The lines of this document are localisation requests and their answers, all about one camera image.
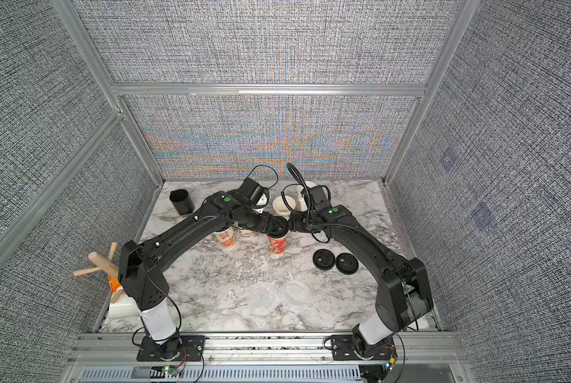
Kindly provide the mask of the red milk tea paper cup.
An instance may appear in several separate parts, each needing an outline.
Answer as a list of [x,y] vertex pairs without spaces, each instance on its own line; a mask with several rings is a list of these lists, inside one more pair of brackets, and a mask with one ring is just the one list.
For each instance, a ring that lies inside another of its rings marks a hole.
[[269,236],[269,249],[273,255],[282,255],[285,252],[287,244],[287,236],[279,238]]

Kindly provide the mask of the black plastic cup lid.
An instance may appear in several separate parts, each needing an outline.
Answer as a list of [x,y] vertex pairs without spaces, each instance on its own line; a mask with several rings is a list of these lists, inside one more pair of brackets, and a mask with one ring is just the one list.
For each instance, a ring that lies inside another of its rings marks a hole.
[[336,263],[335,255],[328,249],[319,249],[312,255],[313,265],[321,271],[331,270]]
[[336,268],[342,274],[351,275],[359,270],[358,259],[350,253],[341,253],[336,257]]
[[289,222],[285,217],[274,216],[271,221],[267,236],[272,239],[280,239],[287,236],[289,232]]

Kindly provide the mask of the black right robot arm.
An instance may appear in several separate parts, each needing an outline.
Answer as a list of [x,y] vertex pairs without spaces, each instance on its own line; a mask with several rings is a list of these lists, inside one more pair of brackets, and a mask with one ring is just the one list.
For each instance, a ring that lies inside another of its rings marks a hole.
[[309,218],[294,214],[289,229],[323,232],[349,250],[377,282],[375,311],[352,330],[357,354],[370,358],[384,340],[404,330],[434,308],[427,268],[418,258],[406,259],[365,230],[346,207],[327,207]]

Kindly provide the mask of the middle yellow paper cup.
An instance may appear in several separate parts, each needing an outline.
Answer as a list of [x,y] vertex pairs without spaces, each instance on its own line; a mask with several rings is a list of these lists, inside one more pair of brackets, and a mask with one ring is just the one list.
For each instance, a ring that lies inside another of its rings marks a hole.
[[292,210],[295,210],[297,206],[297,201],[291,196],[278,196],[272,202],[272,208],[277,216],[283,217],[288,220],[292,214]]

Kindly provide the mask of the black cylindrical cup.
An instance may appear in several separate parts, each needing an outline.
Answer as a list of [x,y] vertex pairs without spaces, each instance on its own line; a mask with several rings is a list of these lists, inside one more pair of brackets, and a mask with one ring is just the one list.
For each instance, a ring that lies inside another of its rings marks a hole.
[[190,193],[186,189],[172,191],[169,195],[169,201],[180,215],[188,215],[195,210]]

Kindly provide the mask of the orange mug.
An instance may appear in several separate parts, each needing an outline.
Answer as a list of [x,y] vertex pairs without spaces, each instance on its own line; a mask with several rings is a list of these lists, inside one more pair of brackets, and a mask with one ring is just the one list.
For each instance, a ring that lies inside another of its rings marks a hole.
[[108,282],[112,294],[122,289],[122,286],[119,283],[119,281],[116,278],[111,277],[110,275],[108,276]]

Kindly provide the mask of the wooden mug tree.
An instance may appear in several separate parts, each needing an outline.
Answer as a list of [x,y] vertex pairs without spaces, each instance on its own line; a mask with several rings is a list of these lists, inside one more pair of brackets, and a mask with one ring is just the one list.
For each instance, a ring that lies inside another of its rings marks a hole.
[[[108,256],[104,257],[99,252],[92,252],[88,259],[94,264],[94,267],[74,271],[73,275],[75,277],[82,276],[86,274],[92,274],[98,271],[104,271],[108,276],[116,278],[119,281],[119,269],[114,265],[113,259],[115,257],[118,248],[117,242],[113,242],[109,248]],[[110,303],[114,303],[119,296],[124,293],[124,289],[118,290],[116,293],[111,294]]]

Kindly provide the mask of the white mug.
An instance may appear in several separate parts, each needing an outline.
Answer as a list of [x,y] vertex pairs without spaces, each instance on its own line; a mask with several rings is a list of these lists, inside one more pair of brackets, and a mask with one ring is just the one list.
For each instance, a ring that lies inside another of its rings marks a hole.
[[124,319],[138,316],[139,308],[136,301],[127,295],[119,296],[114,303],[109,303],[107,319]]

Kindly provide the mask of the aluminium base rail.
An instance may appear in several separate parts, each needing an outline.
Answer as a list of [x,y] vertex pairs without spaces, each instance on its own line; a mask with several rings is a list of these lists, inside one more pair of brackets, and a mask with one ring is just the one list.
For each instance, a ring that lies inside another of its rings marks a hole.
[[457,334],[421,331],[360,360],[334,342],[341,331],[185,333],[187,362],[140,362],[128,333],[81,334],[62,382],[474,382]]

